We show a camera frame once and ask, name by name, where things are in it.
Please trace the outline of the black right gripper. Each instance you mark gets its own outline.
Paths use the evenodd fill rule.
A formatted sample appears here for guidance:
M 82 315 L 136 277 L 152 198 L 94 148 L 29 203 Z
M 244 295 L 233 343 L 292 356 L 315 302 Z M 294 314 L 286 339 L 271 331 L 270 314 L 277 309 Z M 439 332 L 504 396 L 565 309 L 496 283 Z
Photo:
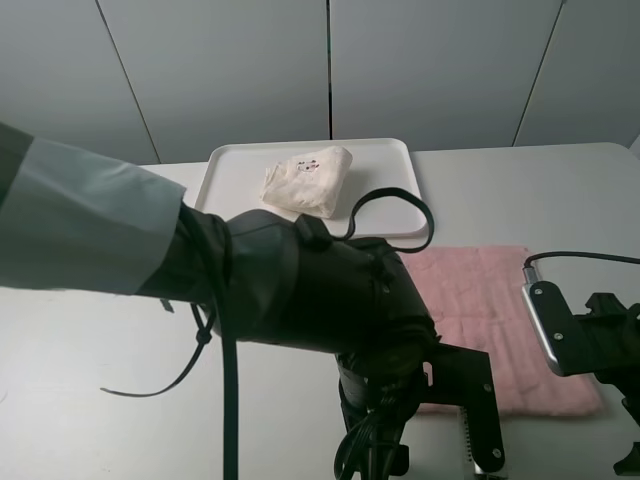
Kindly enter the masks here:
M 588 312 L 574 319 L 584 337 L 585 370 L 622 395 L 621 403 L 639 420 L 639 305 L 626 307 L 612 293 L 594 293 Z

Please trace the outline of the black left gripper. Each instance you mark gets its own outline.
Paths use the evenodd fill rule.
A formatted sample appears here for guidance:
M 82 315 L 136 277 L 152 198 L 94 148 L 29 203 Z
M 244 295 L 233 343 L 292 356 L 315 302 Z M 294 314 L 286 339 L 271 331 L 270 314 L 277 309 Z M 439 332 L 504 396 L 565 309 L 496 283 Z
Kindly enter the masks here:
M 387 479 L 407 466 L 401 437 L 426 389 L 423 360 L 417 345 L 336 356 L 346 428 L 334 457 L 336 479 Z

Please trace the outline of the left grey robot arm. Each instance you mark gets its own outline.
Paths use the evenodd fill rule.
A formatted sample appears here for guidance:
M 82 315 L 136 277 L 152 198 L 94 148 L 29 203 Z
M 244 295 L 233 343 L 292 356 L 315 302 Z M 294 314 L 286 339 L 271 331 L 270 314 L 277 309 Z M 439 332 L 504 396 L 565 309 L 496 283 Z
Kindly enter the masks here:
M 346 435 L 334 475 L 378 453 L 388 476 L 439 338 L 401 249 L 318 218 L 186 205 L 182 185 L 136 165 L 1 128 L 1 283 L 186 302 L 196 341 L 222 341 L 223 475 L 239 467 L 237 346 L 331 353 Z

